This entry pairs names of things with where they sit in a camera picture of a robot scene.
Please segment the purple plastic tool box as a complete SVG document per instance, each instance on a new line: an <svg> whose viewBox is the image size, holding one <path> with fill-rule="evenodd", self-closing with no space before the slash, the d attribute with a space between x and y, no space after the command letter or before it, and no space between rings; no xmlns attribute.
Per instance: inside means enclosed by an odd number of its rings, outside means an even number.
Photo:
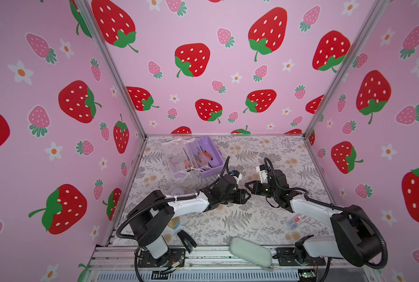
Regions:
<svg viewBox="0 0 419 282"><path fill-rule="evenodd" d="M222 153L216 148L208 136L195 137L190 139L179 138L162 145L164 162L167 165L169 179L174 183L184 183L193 180L212 177L221 173L224 166ZM212 157L212 167L199 166L196 161L197 154L206 150ZM174 170L169 159L176 156L180 161L180 167ZM184 160L187 159L191 168L186 169Z"/></svg>

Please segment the orange handled long-nose pliers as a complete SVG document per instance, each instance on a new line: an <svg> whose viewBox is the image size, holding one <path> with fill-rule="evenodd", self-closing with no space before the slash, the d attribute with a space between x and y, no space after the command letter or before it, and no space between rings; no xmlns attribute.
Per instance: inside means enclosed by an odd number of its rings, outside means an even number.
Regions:
<svg viewBox="0 0 419 282"><path fill-rule="evenodd" d="M213 157L206 150L203 150L197 154L196 161L199 166L209 166L211 168Z"/></svg>

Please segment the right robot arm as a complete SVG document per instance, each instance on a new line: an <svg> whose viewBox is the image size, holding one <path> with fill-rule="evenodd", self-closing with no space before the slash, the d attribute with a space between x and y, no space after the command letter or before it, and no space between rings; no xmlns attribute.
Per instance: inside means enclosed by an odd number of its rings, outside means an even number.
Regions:
<svg viewBox="0 0 419 282"><path fill-rule="evenodd" d="M387 243L364 210L347 208L313 199L304 188L291 188L280 170L259 167L259 180L245 183L252 195L275 201L275 207L310 217L330 227L331 236L308 235L295 243L294 256L299 264L316 257L344 259L356 267L383 269L388 263Z"/></svg>

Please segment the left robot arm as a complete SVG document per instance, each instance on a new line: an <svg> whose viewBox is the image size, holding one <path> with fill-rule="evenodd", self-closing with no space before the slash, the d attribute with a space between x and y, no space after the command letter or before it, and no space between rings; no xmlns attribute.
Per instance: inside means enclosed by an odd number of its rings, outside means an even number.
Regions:
<svg viewBox="0 0 419 282"><path fill-rule="evenodd" d="M115 234L120 239L136 241L138 247L147 250L154 259L162 259L169 254L162 233L172 219L205 213L222 204L242 205L251 198L246 189L239 187L241 177L240 173L229 173L187 195L166 196L161 190L154 190L128 214Z"/></svg>

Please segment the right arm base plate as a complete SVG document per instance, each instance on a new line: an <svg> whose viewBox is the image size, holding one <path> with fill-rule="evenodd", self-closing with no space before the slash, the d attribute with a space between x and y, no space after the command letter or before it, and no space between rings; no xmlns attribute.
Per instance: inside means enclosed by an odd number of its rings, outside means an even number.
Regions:
<svg viewBox="0 0 419 282"><path fill-rule="evenodd" d="M276 249L273 259L278 260L280 266L325 266L322 257L310 257L295 247L280 247Z"/></svg>

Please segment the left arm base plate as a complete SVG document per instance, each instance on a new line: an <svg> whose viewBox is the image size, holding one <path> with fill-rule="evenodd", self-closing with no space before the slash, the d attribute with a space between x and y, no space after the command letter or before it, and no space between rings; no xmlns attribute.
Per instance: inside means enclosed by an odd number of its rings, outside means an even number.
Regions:
<svg viewBox="0 0 419 282"><path fill-rule="evenodd" d="M186 250L183 248L169 249L160 258L154 258L148 250L141 250L138 255L137 265L139 268L168 268L178 263L177 267L183 267L185 263Z"/></svg>

